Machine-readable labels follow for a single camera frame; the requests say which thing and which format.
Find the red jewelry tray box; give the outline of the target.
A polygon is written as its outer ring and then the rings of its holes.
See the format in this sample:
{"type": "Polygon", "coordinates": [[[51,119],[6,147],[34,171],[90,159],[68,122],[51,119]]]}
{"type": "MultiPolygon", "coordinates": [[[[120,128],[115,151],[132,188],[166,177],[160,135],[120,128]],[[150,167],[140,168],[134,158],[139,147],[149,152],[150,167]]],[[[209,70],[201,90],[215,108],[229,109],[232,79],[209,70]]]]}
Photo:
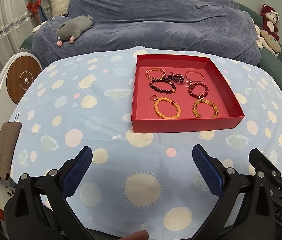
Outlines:
{"type": "Polygon", "coordinates": [[[230,85],[208,57],[138,55],[132,98],[135,133],[200,132],[235,128],[244,112],[230,85]],[[196,70],[202,82],[185,72],[196,70]],[[156,101],[150,96],[157,95],[156,101]]]}

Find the blue patterned table cloth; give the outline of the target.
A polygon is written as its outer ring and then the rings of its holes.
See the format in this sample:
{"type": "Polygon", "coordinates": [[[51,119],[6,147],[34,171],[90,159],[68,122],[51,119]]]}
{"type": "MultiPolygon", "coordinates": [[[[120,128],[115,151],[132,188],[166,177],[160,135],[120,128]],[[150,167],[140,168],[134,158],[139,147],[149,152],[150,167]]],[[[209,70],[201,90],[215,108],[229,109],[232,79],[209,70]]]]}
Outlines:
{"type": "Polygon", "coordinates": [[[11,116],[22,124],[11,178],[45,175],[88,146],[93,162],[68,199],[85,227],[184,239],[217,202],[193,162],[196,144],[242,174],[254,173],[248,155],[257,148],[282,174],[282,91],[267,72],[240,61],[211,56],[245,114],[235,128],[134,133],[137,56],[155,53],[137,46],[48,63],[11,116]]]}

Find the cream plush toy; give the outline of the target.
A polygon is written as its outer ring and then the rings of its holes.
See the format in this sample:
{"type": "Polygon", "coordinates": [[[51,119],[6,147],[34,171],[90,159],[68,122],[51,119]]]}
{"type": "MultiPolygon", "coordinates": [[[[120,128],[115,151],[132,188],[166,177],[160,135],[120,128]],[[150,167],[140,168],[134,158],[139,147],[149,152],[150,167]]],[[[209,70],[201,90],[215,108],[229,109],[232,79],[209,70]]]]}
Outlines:
{"type": "Polygon", "coordinates": [[[256,43],[259,49],[266,49],[275,57],[278,57],[281,52],[281,46],[267,31],[262,30],[259,26],[255,25],[256,33],[258,35],[256,43]]]}

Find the gold bangle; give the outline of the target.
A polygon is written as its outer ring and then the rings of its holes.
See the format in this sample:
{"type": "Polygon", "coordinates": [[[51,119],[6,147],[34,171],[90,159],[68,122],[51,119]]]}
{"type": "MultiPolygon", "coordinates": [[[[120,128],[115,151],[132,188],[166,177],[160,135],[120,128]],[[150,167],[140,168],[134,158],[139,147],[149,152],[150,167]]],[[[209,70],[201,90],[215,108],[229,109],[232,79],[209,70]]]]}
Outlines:
{"type": "Polygon", "coordinates": [[[190,82],[202,82],[204,75],[196,70],[189,70],[185,72],[185,78],[190,82]]]}

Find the red plush monkey toy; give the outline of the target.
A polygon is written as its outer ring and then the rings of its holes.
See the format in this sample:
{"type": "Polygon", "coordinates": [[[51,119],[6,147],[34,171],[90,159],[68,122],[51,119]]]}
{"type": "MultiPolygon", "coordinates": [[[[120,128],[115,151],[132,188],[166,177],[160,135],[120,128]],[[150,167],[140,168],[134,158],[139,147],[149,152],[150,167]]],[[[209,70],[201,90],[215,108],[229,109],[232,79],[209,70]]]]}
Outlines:
{"type": "Polygon", "coordinates": [[[279,20],[278,12],[271,6],[263,4],[260,15],[263,18],[262,28],[267,31],[276,41],[279,41],[280,37],[277,34],[278,28],[276,26],[279,20]]]}

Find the grey plush mouse toy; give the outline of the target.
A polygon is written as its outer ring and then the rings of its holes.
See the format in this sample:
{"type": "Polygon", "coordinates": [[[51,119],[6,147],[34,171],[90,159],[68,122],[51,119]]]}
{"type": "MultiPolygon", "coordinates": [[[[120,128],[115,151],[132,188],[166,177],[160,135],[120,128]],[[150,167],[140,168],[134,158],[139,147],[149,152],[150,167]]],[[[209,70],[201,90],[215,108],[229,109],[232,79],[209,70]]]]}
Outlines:
{"type": "Polygon", "coordinates": [[[92,27],[93,18],[90,15],[78,16],[66,21],[57,28],[57,46],[61,47],[64,41],[73,44],[83,32],[92,27]]]}

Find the dark blue bed cover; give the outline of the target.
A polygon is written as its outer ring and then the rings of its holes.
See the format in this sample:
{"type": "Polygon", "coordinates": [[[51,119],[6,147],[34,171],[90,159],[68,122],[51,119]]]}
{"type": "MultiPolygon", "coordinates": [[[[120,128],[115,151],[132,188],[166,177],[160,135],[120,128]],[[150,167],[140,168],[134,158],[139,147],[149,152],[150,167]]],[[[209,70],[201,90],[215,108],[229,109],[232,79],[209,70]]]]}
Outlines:
{"type": "Polygon", "coordinates": [[[198,51],[251,65],[261,52],[250,15],[234,0],[70,0],[67,16],[54,17],[33,36],[42,66],[81,54],[136,46],[198,51]],[[93,26],[74,42],[57,45],[57,28],[78,16],[93,26]]]}

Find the white curtain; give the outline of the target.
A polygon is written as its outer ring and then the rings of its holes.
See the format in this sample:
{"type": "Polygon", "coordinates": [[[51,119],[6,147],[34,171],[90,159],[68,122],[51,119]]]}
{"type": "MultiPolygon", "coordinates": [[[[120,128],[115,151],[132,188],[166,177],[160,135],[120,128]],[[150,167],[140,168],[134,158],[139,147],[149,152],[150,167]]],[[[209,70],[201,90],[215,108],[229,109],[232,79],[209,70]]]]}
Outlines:
{"type": "Polygon", "coordinates": [[[28,1],[0,0],[0,71],[32,34],[33,22],[26,7],[28,1]]]}

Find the blue curtain with red bow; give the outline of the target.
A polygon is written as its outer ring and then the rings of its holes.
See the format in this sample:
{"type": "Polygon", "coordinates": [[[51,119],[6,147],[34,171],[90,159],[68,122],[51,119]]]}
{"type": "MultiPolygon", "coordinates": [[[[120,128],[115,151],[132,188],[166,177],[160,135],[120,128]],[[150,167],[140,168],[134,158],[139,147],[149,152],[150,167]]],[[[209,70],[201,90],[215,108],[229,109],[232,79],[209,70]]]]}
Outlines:
{"type": "Polygon", "coordinates": [[[48,20],[48,17],[43,10],[41,0],[30,0],[27,3],[27,9],[30,12],[31,19],[35,20],[37,23],[42,23],[48,20]]]}

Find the green bed frame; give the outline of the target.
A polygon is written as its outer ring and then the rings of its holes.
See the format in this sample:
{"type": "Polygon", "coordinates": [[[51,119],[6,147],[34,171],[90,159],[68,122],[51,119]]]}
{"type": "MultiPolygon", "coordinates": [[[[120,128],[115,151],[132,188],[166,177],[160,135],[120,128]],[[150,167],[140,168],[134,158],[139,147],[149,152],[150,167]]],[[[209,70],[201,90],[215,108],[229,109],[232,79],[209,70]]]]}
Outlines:
{"type": "MultiPolygon", "coordinates": [[[[259,14],[257,14],[255,11],[251,10],[250,8],[240,3],[239,3],[239,9],[242,11],[248,12],[251,18],[254,20],[254,23],[258,25],[260,28],[262,28],[263,18],[259,14]]],[[[282,64],[282,44],[280,44],[280,46],[281,46],[281,52],[279,53],[277,57],[272,55],[272,53],[270,53],[268,50],[262,49],[261,51],[262,59],[259,65],[261,67],[270,66],[270,69],[272,70],[274,69],[275,64],[278,64],[279,61],[282,64]]]]}

